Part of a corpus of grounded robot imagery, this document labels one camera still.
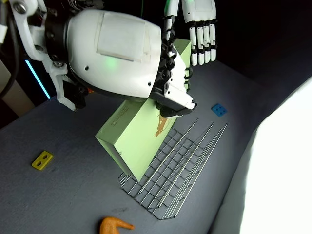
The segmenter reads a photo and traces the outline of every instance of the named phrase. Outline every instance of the orange toy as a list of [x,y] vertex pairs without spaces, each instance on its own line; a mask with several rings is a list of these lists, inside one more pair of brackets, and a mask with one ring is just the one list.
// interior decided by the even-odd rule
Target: orange toy
[[133,230],[135,228],[133,225],[125,223],[118,218],[107,217],[103,219],[101,223],[99,234],[119,234],[117,227],[129,230]]

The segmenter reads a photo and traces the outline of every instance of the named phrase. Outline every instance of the blue light strip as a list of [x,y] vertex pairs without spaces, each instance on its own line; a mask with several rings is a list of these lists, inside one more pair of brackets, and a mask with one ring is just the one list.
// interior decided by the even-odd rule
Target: blue light strip
[[40,85],[41,89],[44,91],[44,93],[47,95],[47,98],[50,99],[50,95],[48,94],[48,92],[45,90],[43,84],[41,83],[39,77],[37,76],[35,70],[33,69],[33,67],[31,66],[30,62],[28,60],[25,60],[25,62],[27,63],[30,71],[33,73],[34,77],[36,78],[38,84]]

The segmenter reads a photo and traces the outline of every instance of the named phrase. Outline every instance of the white robotic hand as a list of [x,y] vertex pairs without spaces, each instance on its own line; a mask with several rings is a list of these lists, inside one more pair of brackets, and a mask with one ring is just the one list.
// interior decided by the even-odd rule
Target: white robotic hand
[[203,65],[214,61],[215,41],[215,0],[182,0],[185,22],[190,26],[192,43],[192,65]]

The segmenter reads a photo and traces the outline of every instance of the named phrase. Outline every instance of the dark background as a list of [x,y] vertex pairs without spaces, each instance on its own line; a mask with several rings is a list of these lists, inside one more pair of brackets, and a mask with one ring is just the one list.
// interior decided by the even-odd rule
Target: dark background
[[[62,9],[60,1],[46,3]],[[312,75],[312,3],[307,0],[215,0],[215,3],[217,60],[262,86],[261,92],[255,95],[255,101],[259,103],[258,114],[265,117]],[[164,5],[164,0],[146,0],[142,17],[162,26]],[[139,17],[141,7],[140,0],[105,1],[106,10]],[[177,37],[189,39],[182,9],[175,23],[175,32]],[[2,61],[10,69],[9,60],[2,56]],[[53,96],[55,90],[43,66],[36,61],[31,63],[48,93]],[[21,64],[17,80],[37,106],[46,100],[46,96],[25,62]],[[6,122],[17,118],[3,101],[0,101],[0,109],[5,110]]]

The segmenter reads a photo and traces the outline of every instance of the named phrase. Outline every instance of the wire rack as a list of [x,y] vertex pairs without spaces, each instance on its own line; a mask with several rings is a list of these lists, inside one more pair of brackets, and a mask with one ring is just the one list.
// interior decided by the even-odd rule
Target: wire rack
[[131,175],[119,176],[121,188],[157,219],[174,218],[221,138],[227,124],[201,146],[214,124],[195,141],[172,128],[140,182]]

